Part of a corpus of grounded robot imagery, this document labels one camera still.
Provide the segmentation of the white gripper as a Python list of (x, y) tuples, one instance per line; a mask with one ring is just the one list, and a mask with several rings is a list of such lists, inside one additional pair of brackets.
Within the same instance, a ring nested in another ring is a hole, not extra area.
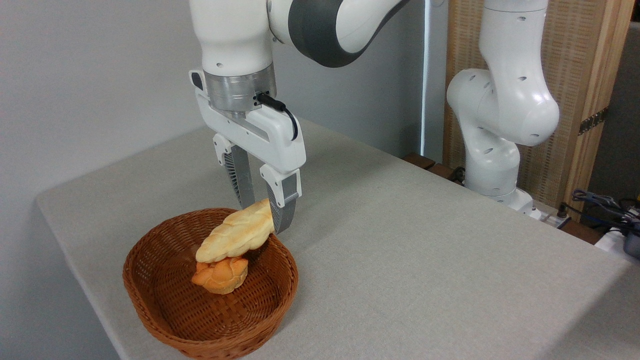
[(217, 132), (213, 137), (215, 153), (240, 207), (256, 202), (250, 153), (265, 163), (260, 175), (267, 184), (274, 233), (287, 230), (302, 195), (299, 168), (307, 159), (301, 125), (293, 125), (290, 116), (265, 105), (247, 112), (244, 118), (233, 118), (212, 108), (203, 91), (197, 89), (195, 96), (206, 125)]

